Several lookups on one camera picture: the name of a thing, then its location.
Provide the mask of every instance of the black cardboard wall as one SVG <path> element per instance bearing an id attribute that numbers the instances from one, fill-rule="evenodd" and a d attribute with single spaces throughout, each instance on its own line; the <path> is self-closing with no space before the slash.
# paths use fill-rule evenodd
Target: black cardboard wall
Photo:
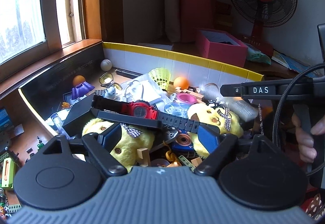
<path id="1" fill-rule="evenodd" d="M 100 69 L 103 59 L 103 45 L 95 45 L 35 77 L 23 86 L 22 91 L 38 114 L 47 119 L 58 108 L 61 109 L 63 94 L 72 91 L 72 81 L 76 75 L 82 75 L 89 81 L 92 76 L 104 73 Z"/>

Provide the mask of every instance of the window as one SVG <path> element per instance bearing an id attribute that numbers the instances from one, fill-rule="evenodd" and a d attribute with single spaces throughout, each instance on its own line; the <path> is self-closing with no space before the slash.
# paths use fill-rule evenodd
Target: window
<path id="1" fill-rule="evenodd" d="M 56 0 L 57 19 L 63 46 L 84 39 L 81 0 Z"/>
<path id="2" fill-rule="evenodd" d="M 44 41 L 40 0 L 0 1 L 0 64 Z"/>
<path id="3" fill-rule="evenodd" d="M 0 1 L 0 81 L 85 37 L 80 0 Z"/>

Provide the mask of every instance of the green lego brick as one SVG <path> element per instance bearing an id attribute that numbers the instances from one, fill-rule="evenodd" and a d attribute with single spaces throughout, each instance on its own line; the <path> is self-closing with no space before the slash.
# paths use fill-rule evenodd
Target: green lego brick
<path id="1" fill-rule="evenodd" d="M 7 190 L 13 189 L 13 181 L 15 176 L 15 163 L 11 158 L 3 161 L 1 186 Z"/>
<path id="2" fill-rule="evenodd" d="M 0 163 L 4 161 L 4 159 L 8 158 L 9 154 L 7 152 L 0 155 Z"/>
<path id="3" fill-rule="evenodd" d="M 191 162 L 188 159 L 186 159 L 183 155 L 179 156 L 178 159 L 183 165 L 188 166 L 191 169 L 191 171 L 194 172 L 195 167 L 194 165 L 191 164 Z"/>
<path id="4" fill-rule="evenodd" d="M 18 210 L 20 210 L 22 208 L 21 204 L 15 204 L 15 205 L 9 205 L 6 207 L 8 213 L 12 214 L 12 213 L 16 213 L 18 212 Z"/>

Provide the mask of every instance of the wooden window sill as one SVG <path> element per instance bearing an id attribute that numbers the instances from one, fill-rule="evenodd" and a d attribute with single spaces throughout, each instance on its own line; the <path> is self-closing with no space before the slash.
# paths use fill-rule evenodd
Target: wooden window sill
<path id="1" fill-rule="evenodd" d="M 32 77 L 35 72 L 41 71 L 46 67 L 50 66 L 51 64 L 62 60 L 75 52 L 93 46 L 100 42 L 101 40 L 98 39 L 85 39 L 80 42 L 69 45 L 59 51 L 54 52 L 53 54 L 43 57 L 40 60 L 37 60 L 36 62 L 28 65 L 27 67 L 16 72 L 15 74 L 0 83 L 0 99 L 7 96 L 26 79 Z"/>

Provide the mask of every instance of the copper coil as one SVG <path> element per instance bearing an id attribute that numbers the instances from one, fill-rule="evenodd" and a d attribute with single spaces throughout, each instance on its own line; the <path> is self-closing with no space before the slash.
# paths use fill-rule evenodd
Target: copper coil
<path id="1" fill-rule="evenodd" d="M 192 143 L 191 138 L 185 133 L 179 134 L 176 142 L 181 146 L 189 146 Z"/>

